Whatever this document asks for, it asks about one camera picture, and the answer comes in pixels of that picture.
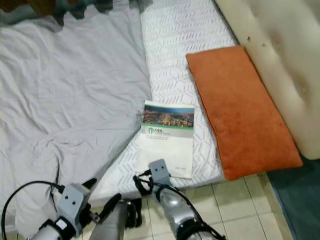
green logo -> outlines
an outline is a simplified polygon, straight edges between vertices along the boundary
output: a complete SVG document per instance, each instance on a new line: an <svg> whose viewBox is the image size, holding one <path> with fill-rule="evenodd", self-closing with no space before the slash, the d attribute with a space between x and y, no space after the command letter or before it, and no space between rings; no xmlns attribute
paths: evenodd
<svg viewBox="0 0 320 240"><path fill-rule="evenodd" d="M160 134L163 130L161 128L148 127L148 134Z"/></svg>

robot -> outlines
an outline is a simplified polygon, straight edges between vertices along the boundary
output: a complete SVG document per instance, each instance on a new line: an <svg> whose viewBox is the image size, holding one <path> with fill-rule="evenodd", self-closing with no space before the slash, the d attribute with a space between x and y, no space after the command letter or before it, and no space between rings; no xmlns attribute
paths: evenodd
<svg viewBox="0 0 320 240"><path fill-rule="evenodd" d="M140 177L150 176L149 180ZM162 206L170 228L177 240L225 240L206 224L191 202L170 182L170 174L163 159L149 164L149 170L133 177L142 196L152 198ZM60 189L59 217L47 220L31 240L70 240L78 237L91 221L96 223L90 240L123 240L125 228L142 224L141 199L122 199L120 193L113 196L100 214L90 211L90 188L96 183L91 179L84 184L69 184ZM2 238L6 240L4 228Z"/></svg>

orange cushion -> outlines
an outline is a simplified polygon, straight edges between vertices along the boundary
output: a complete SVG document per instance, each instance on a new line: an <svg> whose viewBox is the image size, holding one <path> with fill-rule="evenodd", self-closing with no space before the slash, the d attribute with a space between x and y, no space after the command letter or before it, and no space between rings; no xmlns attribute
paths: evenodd
<svg viewBox="0 0 320 240"><path fill-rule="evenodd" d="M227 180L302 166L290 132L242 46L186 58Z"/></svg>

booklet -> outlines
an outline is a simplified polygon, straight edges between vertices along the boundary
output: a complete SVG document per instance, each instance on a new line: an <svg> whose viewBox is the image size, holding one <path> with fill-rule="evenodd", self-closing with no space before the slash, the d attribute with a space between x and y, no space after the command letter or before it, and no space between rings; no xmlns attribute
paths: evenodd
<svg viewBox="0 0 320 240"><path fill-rule="evenodd" d="M192 178L195 107L145 101L136 170L164 159L172 177Z"/></svg>

black wire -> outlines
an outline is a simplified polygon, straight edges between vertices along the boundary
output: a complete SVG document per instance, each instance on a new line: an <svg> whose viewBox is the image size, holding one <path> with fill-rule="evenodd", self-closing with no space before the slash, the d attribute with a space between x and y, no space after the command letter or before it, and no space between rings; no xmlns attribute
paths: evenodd
<svg viewBox="0 0 320 240"><path fill-rule="evenodd" d="M58 160L57 160L57 165L58 166L57 166L57 171L56 171L56 176L55 176L55 181L54 181L55 184L58 184L58 182L59 182L60 162ZM52 202L53 202L54 210L57 213L58 210L57 210L55 199L54 199L54 186L50 187L50 197L51 197Z"/></svg>
<svg viewBox="0 0 320 240"><path fill-rule="evenodd" d="M3 240L7 240L7 234L6 234L6 230L5 230L5 227L6 227L6 224L5 224L5 221L6 221L6 212L7 212L7 208L8 208L8 205L10 203L10 201L12 200L12 198L23 188L25 188L26 186L29 186L31 184L47 184L47 185L50 185L52 187L55 187L57 188L59 191L63 191L63 186L61 185L58 185L56 183L53 183L53 182L49 182L49 181L30 181L24 185L22 185L21 187L19 187L17 190L15 190L11 196L8 198L8 200L5 202L4 204L4 207L3 207L3 210L2 210L2 215L1 215L1 234L2 234L2 238Z"/></svg>
<svg viewBox="0 0 320 240"><path fill-rule="evenodd" d="M146 183L146 184L151 184L150 181L147 181L147 180L144 180L144 179L141 179L141 178L138 178L141 182L143 183ZM168 190L171 190L172 192L178 194L180 197L182 197L186 204L188 204L190 206L190 208L194 211L195 215L197 216L197 218L199 219L199 221L204 224L210 231L211 233L213 234L213 236L218 239L218 240L226 240L226 236L224 235L220 235L216 230L214 230L211 226L209 226L200 216L199 212L196 210L195 206L190 202L190 200L185 196L183 195L180 191L174 189L173 187L169 186L169 185L166 185L166 184L161 184L161 183L158 183L158 182L152 182L153 185L155 186L158 186L158 187L161 187L161 188L165 188L165 189L168 189Z"/></svg>

